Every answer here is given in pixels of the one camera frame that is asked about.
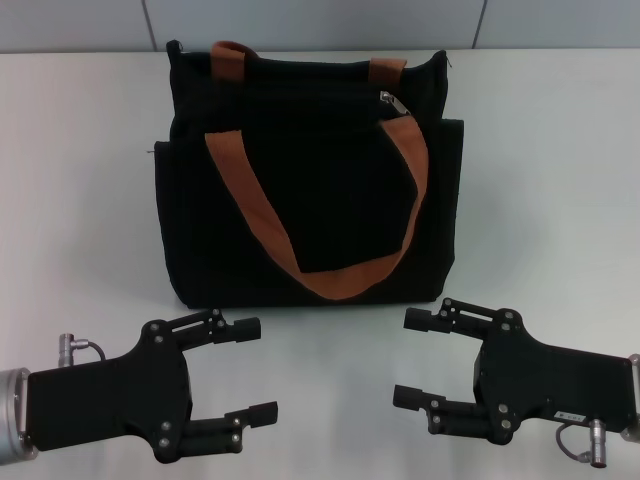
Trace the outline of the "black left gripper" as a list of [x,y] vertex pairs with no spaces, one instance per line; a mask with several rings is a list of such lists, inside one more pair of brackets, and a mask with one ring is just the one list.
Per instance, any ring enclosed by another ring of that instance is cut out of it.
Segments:
[[180,441],[181,457],[240,453],[243,430],[275,424],[278,404],[187,422],[192,400],[182,351],[261,334],[257,317],[228,323],[219,309],[172,320],[171,327],[151,321],[120,357],[31,374],[27,436],[38,450],[49,451],[132,435],[147,441],[160,462],[179,459]]

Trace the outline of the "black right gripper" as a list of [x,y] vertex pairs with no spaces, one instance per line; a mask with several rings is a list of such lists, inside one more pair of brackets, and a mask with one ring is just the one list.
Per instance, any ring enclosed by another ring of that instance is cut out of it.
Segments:
[[435,312],[408,308],[404,328],[483,341],[474,371],[476,404],[395,386],[393,405],[424,410],[432,435],[505,445],[530,418],[575,425],[600,420],[619,433],[636,417],[629,360],[544,344],[515,311],[445,298]]

